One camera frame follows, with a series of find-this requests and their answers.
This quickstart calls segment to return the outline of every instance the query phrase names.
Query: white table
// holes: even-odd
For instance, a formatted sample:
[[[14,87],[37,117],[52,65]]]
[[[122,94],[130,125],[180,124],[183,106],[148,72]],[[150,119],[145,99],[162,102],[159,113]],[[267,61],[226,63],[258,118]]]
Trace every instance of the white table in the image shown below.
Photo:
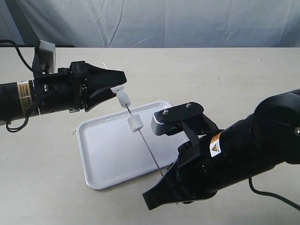
[[[21,50],[31,64],[33,49]],[[156,100],[196,101],[220,128],[253,112],[268,96],[300,88],[300,49],[57,49],[57,67],[85,60],[125,71],[132,107]],[[13,48],[0,49],[0,83],[32,79]],[[19,133],[0,127],[0,224],[252,225],[298,224],[300,214],[279,200],[255,195],[244,181],[209,200],[148,211],[142,193],[158,172],[105,191],[84,182],[77,126],[120,111],[117,99],[89,113],[31,118]],[[254,178],[257,189],[300,203],[299,166],[281,164]]]

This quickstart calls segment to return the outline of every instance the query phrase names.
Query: screw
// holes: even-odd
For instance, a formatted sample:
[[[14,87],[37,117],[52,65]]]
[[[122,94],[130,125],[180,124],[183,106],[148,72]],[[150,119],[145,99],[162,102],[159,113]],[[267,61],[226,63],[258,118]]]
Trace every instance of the screw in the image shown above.
[[[44,92],[45,92],[45,93],[48,93],[48,91],[49,91],[48,85],[47,85],[47,84],[44,84],[43,87],[44,87]]]
[[[165,109],[165,110],[163,111],[163,115],[167,116],[168,114],[169,114],[169,111]]]
[[[294,129],[294,132],[295,132],[296,136],[299,136],[299,135],[300,135],[300,128],[299,128],[299,127],[296,127],[296,128]]]

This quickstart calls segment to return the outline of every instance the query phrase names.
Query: label sticker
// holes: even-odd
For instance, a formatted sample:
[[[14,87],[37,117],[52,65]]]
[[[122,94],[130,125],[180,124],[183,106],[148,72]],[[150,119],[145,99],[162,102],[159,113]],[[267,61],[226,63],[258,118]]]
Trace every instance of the label sticker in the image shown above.
[[[221,153],[220,135],[221,135],[221,133],[217,134],[210,141],[210,155],[211,155],[211,157],[215,157],[216,155]]]
[[[26,114],[27,109],[32,105],[32,98],[30,93],[30,86],[28,81],[18,82],[18,94],[23,115]]]

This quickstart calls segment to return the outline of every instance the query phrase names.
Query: warning label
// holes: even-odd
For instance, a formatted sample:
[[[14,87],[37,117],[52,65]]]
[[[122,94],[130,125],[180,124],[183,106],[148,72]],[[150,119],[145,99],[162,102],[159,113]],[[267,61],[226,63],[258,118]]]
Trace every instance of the warning label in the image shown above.
[[[22,112],[23,115],[25,115],[27,109],[32,105],[29,82],[28,81],[18,82],[17,87],[18,87],[18,94],[19,94]]]
[[[221,136],[221,133],[214,136],[210,141],[210,155],[211,155],[211,157],[215,157],[216,155],[221,153],[220,136]]]

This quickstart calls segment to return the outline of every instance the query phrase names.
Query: white backdrop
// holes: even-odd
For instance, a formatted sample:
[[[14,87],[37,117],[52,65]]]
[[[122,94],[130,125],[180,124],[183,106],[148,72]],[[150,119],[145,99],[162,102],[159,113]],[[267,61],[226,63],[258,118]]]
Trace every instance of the white backdrop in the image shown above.
[[[59,45],[300,46],[300,0],[17,2],[37,36]]]

